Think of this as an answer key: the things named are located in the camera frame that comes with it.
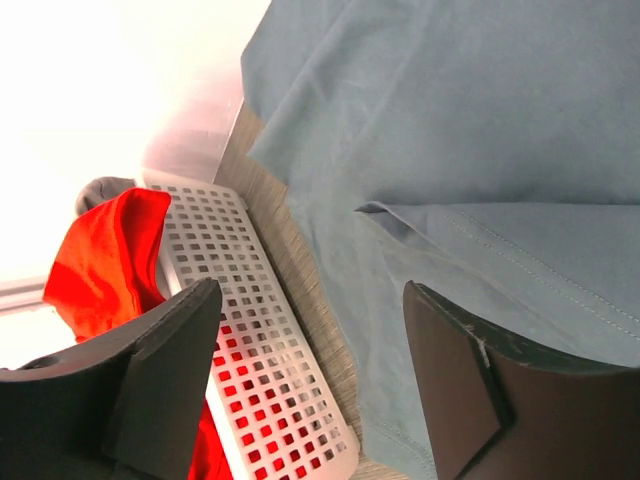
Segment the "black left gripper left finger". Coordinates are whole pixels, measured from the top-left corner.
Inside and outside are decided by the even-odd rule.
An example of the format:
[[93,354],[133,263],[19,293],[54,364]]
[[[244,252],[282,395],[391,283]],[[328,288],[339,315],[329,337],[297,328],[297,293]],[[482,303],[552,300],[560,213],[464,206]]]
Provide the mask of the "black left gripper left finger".
[[1,373],[5,479],[184,479],[221,316],[201,279],[124,325]]

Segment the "grey-blue t shirt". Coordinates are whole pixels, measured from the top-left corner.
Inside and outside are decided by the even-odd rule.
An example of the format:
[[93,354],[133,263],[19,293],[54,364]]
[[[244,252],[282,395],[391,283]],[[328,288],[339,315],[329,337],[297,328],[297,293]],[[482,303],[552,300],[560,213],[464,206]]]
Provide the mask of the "grey-blue t shirt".
[[639,363],[635,1],[274,1],[242,56],[355,362],[363,449],[436,467],[414,281],[549,347]]

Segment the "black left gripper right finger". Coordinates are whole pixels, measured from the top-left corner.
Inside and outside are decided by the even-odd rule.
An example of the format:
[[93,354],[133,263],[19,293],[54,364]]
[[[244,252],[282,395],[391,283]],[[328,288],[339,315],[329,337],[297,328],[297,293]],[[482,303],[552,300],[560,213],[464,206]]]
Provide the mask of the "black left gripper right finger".
[[639,372],[568,354],[410,282],[403,310],[441,479],[635,479]]

